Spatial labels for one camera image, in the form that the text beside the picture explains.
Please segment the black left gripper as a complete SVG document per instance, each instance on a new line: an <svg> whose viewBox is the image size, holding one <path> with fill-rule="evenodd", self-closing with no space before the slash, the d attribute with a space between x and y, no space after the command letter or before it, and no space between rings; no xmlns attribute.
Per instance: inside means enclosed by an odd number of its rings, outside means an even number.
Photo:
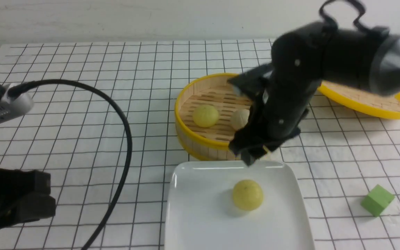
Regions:
<svg viewBox="0 0 400 250"><path fill-rule="evenodd" d="M55 214L49 173L0 168L0 229Z"/></svg>

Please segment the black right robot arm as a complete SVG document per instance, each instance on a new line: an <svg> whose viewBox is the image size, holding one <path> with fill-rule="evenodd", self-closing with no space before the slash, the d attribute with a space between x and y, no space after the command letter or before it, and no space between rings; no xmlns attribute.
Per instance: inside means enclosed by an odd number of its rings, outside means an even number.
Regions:
<svg viewBox="0 0 400 250"><path fill-rule="evenodd" d="M227 81L251 100L248 123L228 145L247 166L301 133L322 81L380 96L400 92L400 35L386 28L340 30L314 22L277 38L271 58Z"/></svg>

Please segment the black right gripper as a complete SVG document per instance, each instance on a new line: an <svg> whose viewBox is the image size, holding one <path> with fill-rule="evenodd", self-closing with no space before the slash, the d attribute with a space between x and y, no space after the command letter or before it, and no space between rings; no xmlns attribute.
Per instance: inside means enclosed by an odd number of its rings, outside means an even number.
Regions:
<svg viewBox="0 0 400 250"><path fill-rule="evenodd" d="M248 123L234 133L228 149L252 166L298 136L299 123L321 82L320 76L278 72L271 64L229 78L234 92L249 98L251 106Z"/></svg>

